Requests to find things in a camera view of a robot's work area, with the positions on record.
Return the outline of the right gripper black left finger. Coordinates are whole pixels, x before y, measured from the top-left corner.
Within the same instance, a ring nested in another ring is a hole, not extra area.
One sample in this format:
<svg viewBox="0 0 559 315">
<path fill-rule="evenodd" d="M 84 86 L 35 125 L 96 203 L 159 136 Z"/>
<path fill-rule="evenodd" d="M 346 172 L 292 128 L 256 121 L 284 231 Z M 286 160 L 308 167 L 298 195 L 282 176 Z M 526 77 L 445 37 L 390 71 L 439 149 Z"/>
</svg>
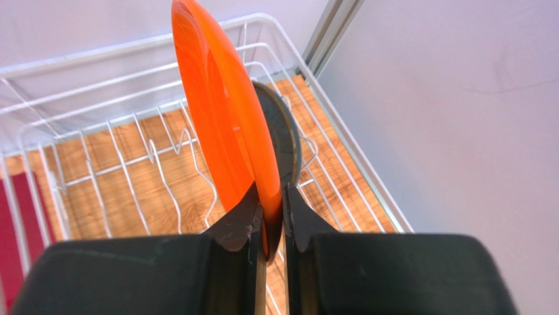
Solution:
<svg viewBox="0 0 559 315">
<path fill-rule="evenodd" d="M 11 314 L 264 314 L 266 255 L 255 186 L 200 234 L 48 247 Z"/>
</svg>

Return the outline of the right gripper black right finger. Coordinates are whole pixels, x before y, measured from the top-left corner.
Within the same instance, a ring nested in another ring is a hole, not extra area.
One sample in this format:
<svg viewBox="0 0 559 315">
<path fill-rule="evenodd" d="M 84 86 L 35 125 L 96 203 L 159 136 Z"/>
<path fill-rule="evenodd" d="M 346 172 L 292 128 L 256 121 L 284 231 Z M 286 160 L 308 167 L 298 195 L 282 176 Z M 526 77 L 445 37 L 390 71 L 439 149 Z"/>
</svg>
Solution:
<svg viewBox="0 0 559 315">
<path fill-rule="evenodd" d="M 493 257 L 459 234 L 340 232 L 283 189 L 290 314 L 516 314 Z"/>
</svg>

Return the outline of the orange plate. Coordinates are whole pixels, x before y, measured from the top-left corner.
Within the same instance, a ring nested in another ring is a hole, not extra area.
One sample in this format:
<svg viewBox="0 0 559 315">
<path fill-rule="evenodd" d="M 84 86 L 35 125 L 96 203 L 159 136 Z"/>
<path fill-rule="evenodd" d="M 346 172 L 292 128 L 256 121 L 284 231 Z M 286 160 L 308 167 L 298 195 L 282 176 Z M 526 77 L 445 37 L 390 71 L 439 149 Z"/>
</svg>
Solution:
<svg viewBox="0 0 559 315">
<path fill-rule="evenodd" d="M 257 189 L 271 263 L 281 238 L 282 192 L 268 125 L 253 83 L 220 24 L 197 1 L 173 1 L 171 28 L 184 93 L 225 210 Z"/>
</svg>

